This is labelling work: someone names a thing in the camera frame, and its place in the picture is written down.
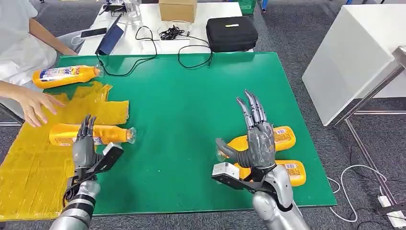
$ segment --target person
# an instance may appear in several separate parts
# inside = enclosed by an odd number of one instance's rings
[[[0,0],[0,103],[33,127],[47,123],[43,105],[52,113],[63,104],[32,83],[33,72],[55,66],[60,55],[77,55],[72,39],[81,31],[53,36],[34,17],[28,0]]]

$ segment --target robotic arm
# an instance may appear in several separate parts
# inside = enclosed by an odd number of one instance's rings
[[[50,230],[88,230],[96,204],[96,195],[100,191],[97,183],[98,173],[112,168],[123,149],[110,143],[103,154],[94,151],[93,126],[96,117],[86,116],[82,122],[76,141],[73,144],[73,162],[75,175],[68,179],[68,188],[63,195],[64,209],[52,223]]]
[[[248,149],[237,151],[222,139],[216,139],[218,154],[251,168],[251,174],[240,180],[239,169],[223,162],[213,167],[212,178],[234,189],[247,189],[254,194],[252,205],[269,230],[310,230],[293,200],[287,170],[275,163],[273,127],[267,121],[259,99],[245,90],[251,110],[237,97],[247,125]]]

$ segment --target white desk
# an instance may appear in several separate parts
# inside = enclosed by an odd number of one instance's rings
[[[159,40],[157,30],[160,32],[166,30],[166,23],[161,21],[158,4],[141,4],[142,23],[148,26],[152,32],[154,40]],[[195,21],[192,25],[191,36],[207,41],[206,24],[210,18],[219,17],[235,17],[242,16],[238,2],[211,2],[198,3],[196,9]],[[109,12],[96,17],[92,29],[110,27],[116,18],[112,17]],[[155,50],[151,41],[137,41],[135,34],[139,27],[127,25],[129,23],[126,16],[120,19],[121,24],[118,25],[124,31],[123,36],[114,47],[112,55],[146,55],[154,54]],[[151,37],[149,30],[143,28],[142,33],[138,37]],[[79,55],[94,55],[94,52],[99,45],[102,37],[90,38],[84,41],[84,44],[79,52]],[[157,50],[159,54],[177,54],[179,49],[186,45],[207,45],[197,39],[183,41],[157,41]],[[182,50],[182,53],[209,53],[210,50],[205,47],[189,47]]]
[[[327,126],[353,99],[363,98],[398,65],[406,45],[406,4],[345,5],[302,76]],[[406,97],[401,74],[375,95]]]

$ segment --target green work surface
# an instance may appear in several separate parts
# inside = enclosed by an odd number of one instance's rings
[[[111,73],[126,73],[143,56],[103,57]],[[185,64],[205,54],[183,55]],[[60,67],[94,65],[96,57],[63,57]],[[215,138],[244,135],[246,126],[236,97],[248,89],[257,95],[275,127],[290,126],[296,144],[277,159],[299,160],[306,183],[294,187],[299,206],[336,205],[302,114],[276,53],[215,54],[211,66],[185,69],[176,55],[159,55],[127,77],[96,78],[113,85],[109,101],[130,101],[122,127],[137,129],[134,145],[111,171],[98,176],[101,192],[95,214],[202,212],[252,208],[246,190],[233,190],[211,179]],[[49,89],[72,94],[80,84]]]

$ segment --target black case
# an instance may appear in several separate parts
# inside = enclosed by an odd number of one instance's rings
[[[213,52],[249,50],[258,40],[258,32],[246,16],[211,18],[207,21],[206,33]]]

